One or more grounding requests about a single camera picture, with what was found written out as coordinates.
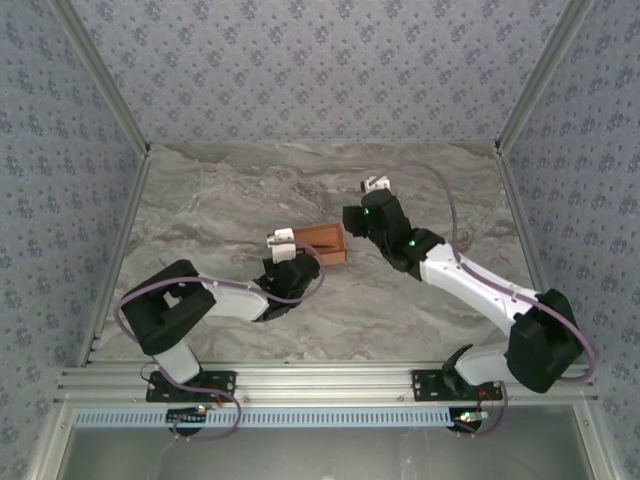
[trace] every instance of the metal bracket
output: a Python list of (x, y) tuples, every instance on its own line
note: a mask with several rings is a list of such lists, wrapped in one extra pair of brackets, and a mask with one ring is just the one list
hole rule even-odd
[[(216, 388), (231, 395), (236, 389), (236, 372), (203, 371), (189, 380), (185, 385), (199, 388)], [(181, 390), (171, 385), (160, 372), (153, 372), (147, 388), (148, 403), (229, 403), (222, 395), (210, 393), (194, 393)]]
[(480, 390), (484, 390), (493, 401), (502, 400), (500, 384), (491, 382), (470, 387), (456, 394), (445, 384), (442, 370), (413, 370), (411, 372), (411, 387), (413, 399), (416, 402), (479, 402), (487, 400), (481, 396)]

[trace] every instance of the gray marble floor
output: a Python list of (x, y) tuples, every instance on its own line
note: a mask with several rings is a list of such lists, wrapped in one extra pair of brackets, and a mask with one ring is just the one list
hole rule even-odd
[[(359, 203), (360, 181), (401, 160), (437, 167), (450, 181), (463, 252), (522, 285), (530, 280), (488, 148), (448, 144), (154, 146), (115, 298), (180, 258), (201, 273), (250, 280), (277, 228), (340, 221)], [(391, 175), (416, 226), (448, 237), (449, 207), (426, 171)], [(201, 360), (446, 359), (501, 333), (462, 302), (393, 270), (368, 241), (347, 236), (348, 261), (327, 269), (323, 288), (268, 323), (205, 317), (188, 340)], [(142, 358), (107, 318), (94, 359)]]

